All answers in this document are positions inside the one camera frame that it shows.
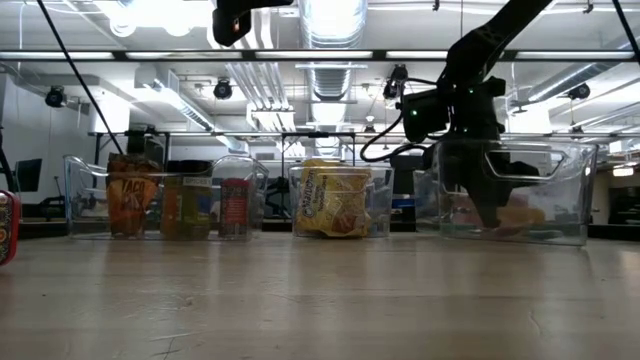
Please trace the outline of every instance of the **computer screen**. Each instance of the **computer screen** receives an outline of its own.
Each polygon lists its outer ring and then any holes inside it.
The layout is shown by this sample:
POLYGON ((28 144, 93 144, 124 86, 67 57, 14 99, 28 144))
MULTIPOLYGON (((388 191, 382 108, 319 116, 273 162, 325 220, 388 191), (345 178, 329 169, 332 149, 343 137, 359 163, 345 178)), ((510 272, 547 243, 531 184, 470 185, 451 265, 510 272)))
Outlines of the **computer screen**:
POLYGON ((15 167, 18 190, 20 192, 36 192, 40 184, 42 159, 17 161, 15 167))

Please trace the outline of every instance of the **red object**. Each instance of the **red object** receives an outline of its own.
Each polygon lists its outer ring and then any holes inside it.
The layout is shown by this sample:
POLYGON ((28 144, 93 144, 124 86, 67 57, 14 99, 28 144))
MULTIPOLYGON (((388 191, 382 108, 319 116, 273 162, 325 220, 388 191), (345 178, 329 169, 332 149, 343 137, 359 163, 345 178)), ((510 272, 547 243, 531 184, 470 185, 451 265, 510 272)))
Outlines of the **red object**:
POLYGON ((0 190, 0 266, 8 264, 18 247, 20 199, 0 190))
POLYGON ((227 179, 220 185, 222 202, 218 234, 246 235, 249 226, 249 181, 227 179))

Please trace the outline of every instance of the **transparent storage bin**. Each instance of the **transparent storage bin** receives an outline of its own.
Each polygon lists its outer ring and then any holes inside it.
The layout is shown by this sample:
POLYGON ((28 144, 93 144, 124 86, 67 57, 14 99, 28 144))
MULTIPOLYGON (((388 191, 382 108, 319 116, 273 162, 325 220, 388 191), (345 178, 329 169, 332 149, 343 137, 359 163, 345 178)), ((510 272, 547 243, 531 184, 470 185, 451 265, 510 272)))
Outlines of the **transparent storage bin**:
POLYGON ((416 231, 434 233, 440 230, 438 182, 431 170, 413 172, 416 231))
MULTIPOLYGON (((269 179, 269 170, 257 160, 246 156, 229 155, 221 158, 215 163, 213 168, 214 187, 220 189, 216 191, 214 198, 214 209, 216 209, 217 219, 214 228, 220 232, 222 224, 222 216, 224 215, 224 201, 222 196, 225 193, 237 192, 240 188, 235 185, 245 184, 248 186, 248 206, 246 224, 247 233, 250 235, 255 231, 262 231, 262 222, 264 218, 264 207, 266 201, 267 181, 269 179), (228 191, 225 184, 232 184, 228 191)), ((243 221, 230 220, 233 224, 227 224, 227 230, 221 233, 221 236, 230 240, 242 240, 244 235, 243 221)))
POLYGON ((301 237, 386 237, 393 169, 315 166, 289 169, 293 233, 301 237))
POLYGON ((261 221, 256 218, 259 210, 252 213, 250 209, 264 207, 260 204, 259 194, 264 192, 260 179, 268 177, 268 171, 251 158, 225 157, 197 173, 107 173, 104 167, 87 164, 74 156, 65 156, 64 160, 66 218, 72 238, 248 240, 255 224, 261 221), (136 212, 136 216, 121 216, 117 209, 110 210, 108 179, 123 180, 123 184, 146 180, 147 199, 142 199, 141 192, 128 197, 129 203, 142 211, 136 212), (246 214, 235 214, 238 221, 233 231, 221 234, 220 200, 225 180, 243 182, 246 193, 235 201, 236 204, 240 201, 246 214))
POLYGON ((439 143, 432 175, 441 235, 584 245, 596 154, 580 143, 439 143))

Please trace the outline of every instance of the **red can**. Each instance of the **red can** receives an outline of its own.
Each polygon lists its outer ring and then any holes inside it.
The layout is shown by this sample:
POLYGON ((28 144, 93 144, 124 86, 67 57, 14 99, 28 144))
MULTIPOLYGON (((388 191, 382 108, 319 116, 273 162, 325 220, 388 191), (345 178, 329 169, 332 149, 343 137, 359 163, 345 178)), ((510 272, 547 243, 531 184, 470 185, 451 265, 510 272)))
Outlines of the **red can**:
POLYGON ((16 256, 20 226, 20 199, 0 190, 0 266, 16 256))

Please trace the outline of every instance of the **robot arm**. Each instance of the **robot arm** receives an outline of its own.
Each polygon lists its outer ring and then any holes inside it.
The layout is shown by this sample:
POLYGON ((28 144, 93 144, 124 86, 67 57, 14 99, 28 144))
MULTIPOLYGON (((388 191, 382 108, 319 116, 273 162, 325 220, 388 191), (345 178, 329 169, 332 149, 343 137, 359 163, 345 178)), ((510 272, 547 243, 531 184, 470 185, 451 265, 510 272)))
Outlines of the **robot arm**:
POLYGON ((453 44, 441 77, 456 86, 482 82, 504 49, 552 0, 511 0, 486 24, 453 44))
MULTIPOLYGON (((485 154, 498 146, 504 126, 498 123, 493 99, 505 93, 504 80, 484 80, 506 46, 544 10, 551 0, 511 0, 487 24, 456 42, 447 54, 447 64, 435 90, 407 95, 402 111, 405 135, 413 143, 430 133, 446 129, 441 140, 463 139, 444 145, 439 166, 448 174, 444 186, 463 187, 474 203, 486 228, 497 228, 497 208, 505 206, 511 191, 528 186, 524 182, 495 181, 485 172, 485 154)), ((434 147, 424 153, 424 165, 431 167, 434 147)), ((537 169, 512 163, 508 154, 492 159, 503 173, 536 176, 537 169)))

